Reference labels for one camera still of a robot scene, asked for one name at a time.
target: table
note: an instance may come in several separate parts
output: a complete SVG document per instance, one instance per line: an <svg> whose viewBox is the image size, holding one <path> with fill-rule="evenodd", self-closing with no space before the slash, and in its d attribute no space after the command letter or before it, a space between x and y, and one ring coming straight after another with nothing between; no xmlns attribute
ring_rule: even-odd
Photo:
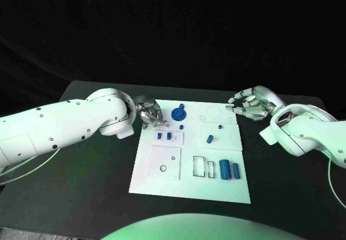
<svg viewBox="0 0 346 240"><path fill-rule="evenodd" d="M225 103L234 92L74 81L61 101L86 99L103 88L130 96ZM282 95L287 103L313 104L310 96ZM19 230L100 239L129 224L148 218L204 213L231 216L274 226L308 239L346 237L346 209L328 182L328 158L316 150L290 155L279 144L270 146L260 131L270 118L254 122L238 117L243 155L251 204L129 193L142 121L135 135L119 139L100 132L84 142L61 149L54 160L29 176L12 182L0 195L0 226ZM52 155L39 156L18 170L28 172ZM332 166L332 181L341 199L345 169Z"/></svg>

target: blue cap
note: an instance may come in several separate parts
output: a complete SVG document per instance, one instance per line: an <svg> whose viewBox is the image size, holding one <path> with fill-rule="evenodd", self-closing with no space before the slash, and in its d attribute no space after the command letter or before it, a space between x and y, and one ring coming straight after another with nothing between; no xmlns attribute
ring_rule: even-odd
<svg viewBox="0 0 346 240"><path fill-rule="evenodd" d="M172 118L176 121L182 121L186 118L186 111L185 111L185 105L181 104L179 108L175 108L172 111Z"/></svg>

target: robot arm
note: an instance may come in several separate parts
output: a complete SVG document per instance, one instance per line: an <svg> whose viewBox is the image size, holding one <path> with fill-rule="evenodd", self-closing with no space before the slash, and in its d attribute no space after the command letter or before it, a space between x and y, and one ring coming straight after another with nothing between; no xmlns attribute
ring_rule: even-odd
<svg viewBox="0 0 346 240"><path fill-rule="evenodd" d="M0 168L87 140L97 130L126 138L135 134L133 123L143 111L150 118L146 124L169 124L124 92L106 88L87 100L58 102L2 117Z"/></svg>
<svg viewBox="0 0 346 240"><path fill-rule="evenodd" d="M313 105L292 104L286 106L276 93L264 86L257 86L237 94L228 101L234 103L243 95L248 96L238 111L235 105L227 109L246 115L253 120L261 120L273 115L270 126L260 132L270 145L277 142L295 156L302 156L316 149L325 153L336 165L346 168L346 121L336 118Z"/></svg>

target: hole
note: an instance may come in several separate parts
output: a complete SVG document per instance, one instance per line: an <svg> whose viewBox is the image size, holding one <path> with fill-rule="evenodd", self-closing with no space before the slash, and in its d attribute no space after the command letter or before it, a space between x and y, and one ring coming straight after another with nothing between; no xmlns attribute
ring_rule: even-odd
<svg viewBox="0 0 346 240"><path fill-rule="evenodd" d="M162 171L162 172L165 172L165 171L166 171L166 169L168 169L168 168L166 168L166 166L165 166L165 165L162 165L162 166L160 166L160 171Z"/></svg>

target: black table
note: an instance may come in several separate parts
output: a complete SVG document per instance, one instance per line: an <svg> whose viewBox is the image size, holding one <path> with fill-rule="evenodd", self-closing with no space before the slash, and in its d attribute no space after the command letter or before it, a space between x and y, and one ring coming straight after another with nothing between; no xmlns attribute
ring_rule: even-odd
<svg viewBox="0 0 346 240"><path fill-rule="evenodd" d="M61 101L86 99L101 88L116 88L156 99L227 103L234 92L75 81ZM318 97L289 96L287 103L325 108ZM302 157L279 144L270 146L260 131L270 118L254 122L238 117L251 204L129 193L142 121L135 135L117 139L100 132L65 147L54 160L29 176L11 183L0 195L0 226L26 231L100 239L148 218L204 213L271 225L308 239L346 237L346 209L328 182L328 158L316 150ZM52 155L36 158L18 170L28 172ZM335 190L346 201L346 170L332 166Z"/></svg>

